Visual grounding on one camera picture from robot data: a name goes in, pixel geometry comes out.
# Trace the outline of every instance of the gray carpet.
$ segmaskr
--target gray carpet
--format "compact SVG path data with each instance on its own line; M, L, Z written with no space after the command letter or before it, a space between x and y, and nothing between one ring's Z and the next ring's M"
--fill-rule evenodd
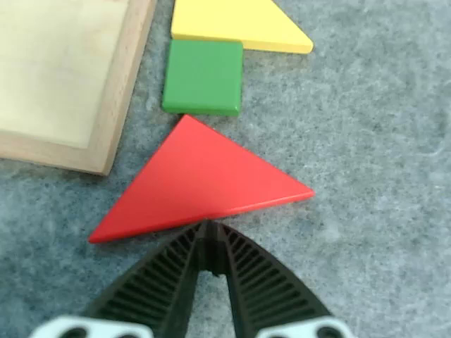
M313 187L226 218L358 337L451 334L450 0L277 0L308 56L245 52L239 118L208 125ZM160 0L107 178L0 161L0 337L78 313L166 234L87 243L178 118L160 109L172 1ZM188 337L234 337L224 279L199 279Z

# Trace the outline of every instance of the green square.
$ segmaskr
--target green square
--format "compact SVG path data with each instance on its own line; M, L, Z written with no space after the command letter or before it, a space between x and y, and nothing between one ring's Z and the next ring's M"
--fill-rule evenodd
M237 116L241 109L241 42L173 40L163 109Z

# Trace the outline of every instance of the red wooden piece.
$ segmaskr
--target red wooden piece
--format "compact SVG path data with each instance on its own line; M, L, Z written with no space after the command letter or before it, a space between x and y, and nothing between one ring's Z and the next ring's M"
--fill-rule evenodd
M107 242L313 195L312 189L185 115L89 241Z

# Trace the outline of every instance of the wooden tray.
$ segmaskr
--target wooden tray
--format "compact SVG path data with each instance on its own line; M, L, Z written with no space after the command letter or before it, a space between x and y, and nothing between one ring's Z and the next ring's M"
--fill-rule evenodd
M0 157L108 175L155 4L0 1Z

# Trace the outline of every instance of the yellow wooden piece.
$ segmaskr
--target yellow wooden piece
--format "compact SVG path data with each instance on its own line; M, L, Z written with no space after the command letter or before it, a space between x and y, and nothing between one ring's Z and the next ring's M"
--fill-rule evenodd
M272 0L176 0L174 39L241 41L245 49L310 53L313 42Z

